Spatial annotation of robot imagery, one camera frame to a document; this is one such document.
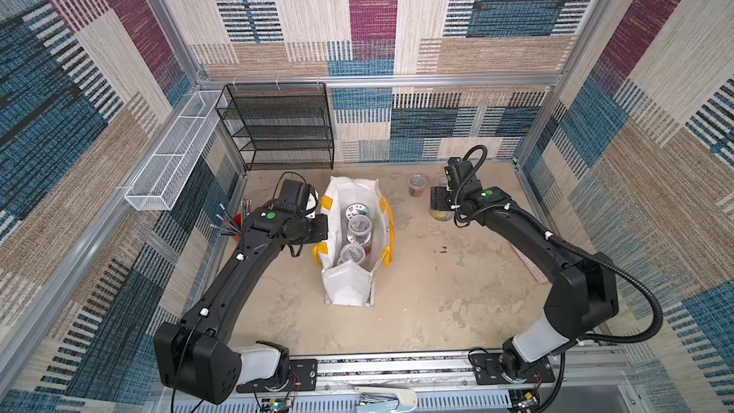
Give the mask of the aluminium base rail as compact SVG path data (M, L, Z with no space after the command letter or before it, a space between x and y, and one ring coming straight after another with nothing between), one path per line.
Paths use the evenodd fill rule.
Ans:
M412 389L414 412L649 412L627 357L615 346L548 356L522 378L504 373L497 350L293 356L282 387L253 382L219 405L156 384L148 412L357 412L356 385Z

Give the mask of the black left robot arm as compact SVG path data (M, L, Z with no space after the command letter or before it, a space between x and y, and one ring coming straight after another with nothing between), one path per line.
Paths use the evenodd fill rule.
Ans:
M240 244L201 298L176 323L154 335L161 382L177 392L219 405L238 386L282 387L291 377L289 350L259 340L243 351L229 348L232 331L257 282L284 249L327 239L328 217L313 217L269 202L243 218Z

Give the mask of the pink calculator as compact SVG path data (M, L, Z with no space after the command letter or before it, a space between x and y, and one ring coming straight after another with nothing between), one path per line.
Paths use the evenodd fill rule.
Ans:
M520 261L525 265L529 273L533 276L533 278L536 280L539 284L549 284L550 281L542 273L542 271L525 255L521 250L516 248L516 246L512 245L512 250L516 254L516 256L520 259Z

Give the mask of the clear seed jar dark contents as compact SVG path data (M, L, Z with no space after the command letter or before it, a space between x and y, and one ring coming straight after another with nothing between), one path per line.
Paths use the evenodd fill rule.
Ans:
M373 225L371 219L366 215L356 215L349 220L347 228L347 241L350 244L359 244L363 247L370 245L372 241Z

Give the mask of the red metal pencil bucket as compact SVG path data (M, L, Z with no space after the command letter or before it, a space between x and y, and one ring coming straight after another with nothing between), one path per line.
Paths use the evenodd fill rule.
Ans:
M242 232L242 214L238 213L232 218L232 224L235 227L235 235L234 239L237 243L241 240L241 232Z

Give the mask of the clear seed jar purple contents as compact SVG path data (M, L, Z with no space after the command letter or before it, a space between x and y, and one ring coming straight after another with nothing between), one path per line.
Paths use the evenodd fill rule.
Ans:
M336 264L341 265L347 262L353 262L361 265L366 258L367 255L363 246L357 243L349 243L341 249Z

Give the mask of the bundle of coloured pencils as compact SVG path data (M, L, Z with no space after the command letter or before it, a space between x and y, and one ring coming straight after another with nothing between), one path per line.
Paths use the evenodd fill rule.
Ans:
M227 209L220 204L220 211L215 214L216 218L220 221L219 225L211 224L210 227L218 231L221 236L233 237L237 240L241 239L243 233L243 226L245 219L250 214L250 208L252 207L252 199L245 197L240 203L240 212L235 216L232 216Z

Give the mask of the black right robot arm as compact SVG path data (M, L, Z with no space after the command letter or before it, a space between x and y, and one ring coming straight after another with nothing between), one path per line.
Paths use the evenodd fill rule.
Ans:
M559 238L502 189L480 189L455 203L446 187L432 187L430 208L458 210L466 223L476 222L501 235L552 284L540 319L503 344L500 363L508 376L522 378L541 359L575 346L619 312L617 281L607 268L611 259L595 254L588 260L556 246Z

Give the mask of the green label seed jar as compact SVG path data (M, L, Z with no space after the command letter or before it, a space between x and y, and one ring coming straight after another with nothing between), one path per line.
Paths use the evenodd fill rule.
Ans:
M447 222L453 219L454 212L453 211L444 211L444 210L430 210L429 211L431 217L439 222Z

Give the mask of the white canvas tote bag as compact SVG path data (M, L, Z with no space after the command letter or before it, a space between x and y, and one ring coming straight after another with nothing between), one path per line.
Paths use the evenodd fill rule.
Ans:
M338 265L336 262L341 249L349 244L346 237L349 220L345 217L345 210L355 203L369 208L372 241L367 246L367 258L361 265L353 262ZM313 248L313 260L321 267L326 302L341 306L372 306L375 273L381 265L391 265L395 252L396 224L378 181L331 177L320 198L317 214L326 214L329 222L328 238Z

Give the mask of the clear plastic seed jar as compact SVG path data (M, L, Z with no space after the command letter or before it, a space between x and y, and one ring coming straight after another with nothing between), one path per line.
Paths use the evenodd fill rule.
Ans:
M427 186L427 179L424 175L413 174L408 178L408 192L409 195L415 198L419 198L424 194Z

